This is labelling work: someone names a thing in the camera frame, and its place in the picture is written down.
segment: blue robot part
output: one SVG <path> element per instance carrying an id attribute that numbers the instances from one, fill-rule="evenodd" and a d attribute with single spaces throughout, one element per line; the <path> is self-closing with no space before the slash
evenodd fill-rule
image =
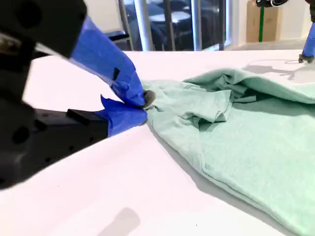
<path id="1" fill-rule="evenodd" d="M 70 61 L 100 77 L 125 103 L 145 106 L 144 91 L 132 61 L 90 17 L 85 19 Z"/>
<path id="2" fill-rule="evenodd" d="M 105 109 L 95 113 L 108 120 L 109 137 L 147 122 L 148 114 L 142 109 L 106 99 L 103 96 L 101 96 L 101 101 Z"/>
<path id="3" fill-rule="evenodd" d="M 312 24 L 309 36 L 305 42 L 302 54 L 299 57 L 299 62 L 302 63 L 305 60 L 311 63 L 315 56 L 315 23 Z"/>

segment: white table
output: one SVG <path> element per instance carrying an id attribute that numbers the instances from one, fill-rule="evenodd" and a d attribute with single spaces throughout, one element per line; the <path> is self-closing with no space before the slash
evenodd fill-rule
<path id="1" fill-rule="evenodd" d="M 143 80 L 182 80 L 221 67 L 244 68 L 252 62 L 249 68 L 261 73 L 272 65 L 274 72 L 265 75 L 285 82 L 290 77 L 287 73 L 305 66 L 285 63 L 297 59 L 299 53 L 128 55 Z M 102 109 L 100 94 L 115 98 L 101 79 L 62 59 L 47 57 L 33 62 L 24 100 L 49 110 L 98 110 Z M 292 235 L 262 212 L 206 181 L 167 149 L 170 153 L 143 126 L 60 161 L 27 182 L 0 192 L 0 235 Z"/>

